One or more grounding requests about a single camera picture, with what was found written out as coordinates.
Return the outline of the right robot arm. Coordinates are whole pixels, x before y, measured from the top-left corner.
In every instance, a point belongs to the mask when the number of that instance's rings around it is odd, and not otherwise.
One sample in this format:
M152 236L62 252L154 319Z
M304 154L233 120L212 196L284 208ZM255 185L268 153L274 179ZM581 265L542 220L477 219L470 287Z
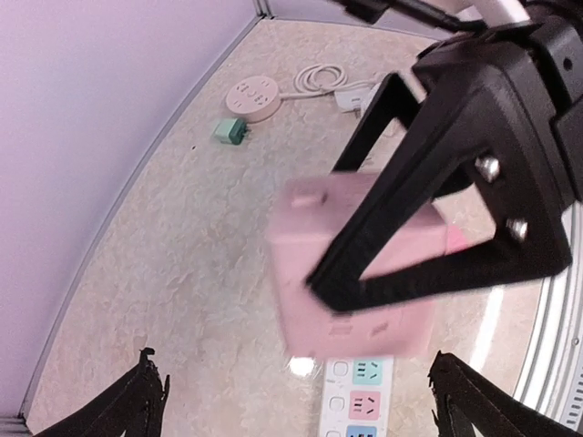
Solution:
M449 33L413 65L418 101L387 76L337 172L358 169L388 124L405 135L306 285L337 312L554 276L572 251L564 212L582 199L579 1L346 1L374 24L394 10ZM476 186L495 222L488 241L366 278L423 204Z

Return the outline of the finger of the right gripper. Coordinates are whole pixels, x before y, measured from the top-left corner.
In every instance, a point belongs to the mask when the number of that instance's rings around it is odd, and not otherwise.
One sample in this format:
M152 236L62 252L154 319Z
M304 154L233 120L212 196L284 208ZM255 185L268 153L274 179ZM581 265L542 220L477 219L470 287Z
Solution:
M388 125L396 119L408 129L420 107L421 103L399 74L387 75L364 111L332 172L357 171Z

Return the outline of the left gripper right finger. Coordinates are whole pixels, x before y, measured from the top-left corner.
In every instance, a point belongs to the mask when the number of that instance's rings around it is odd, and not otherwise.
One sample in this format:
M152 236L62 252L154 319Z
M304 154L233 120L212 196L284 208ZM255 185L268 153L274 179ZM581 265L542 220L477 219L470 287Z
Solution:
M536 412L452 353L439 351L428 373L440 436L561 437L578 433Z

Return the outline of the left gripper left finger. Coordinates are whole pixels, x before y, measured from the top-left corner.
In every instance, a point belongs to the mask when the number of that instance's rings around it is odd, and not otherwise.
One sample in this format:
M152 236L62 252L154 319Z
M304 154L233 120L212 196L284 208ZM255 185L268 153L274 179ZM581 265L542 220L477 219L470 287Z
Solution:
M157 366L149 358L154 353L150 347L143 349L136 366L83 408L39 434L45 437L160 436L170 378L160 378Z

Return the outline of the white multicolour power strip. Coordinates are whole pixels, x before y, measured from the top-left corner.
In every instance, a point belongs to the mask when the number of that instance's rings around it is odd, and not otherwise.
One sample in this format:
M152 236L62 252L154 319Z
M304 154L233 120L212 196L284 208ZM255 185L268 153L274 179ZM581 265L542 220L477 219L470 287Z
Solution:
M382 437L388 433L394 360L333 359L325 364L321 437Z

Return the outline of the green plug adapter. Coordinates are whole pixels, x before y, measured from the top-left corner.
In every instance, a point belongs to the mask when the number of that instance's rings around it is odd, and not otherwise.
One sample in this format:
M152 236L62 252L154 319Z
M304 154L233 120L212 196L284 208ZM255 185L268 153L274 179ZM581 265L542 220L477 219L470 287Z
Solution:
M248 123L242 118L223 118L213 131L213 137L221 144L238 146L249 131Z

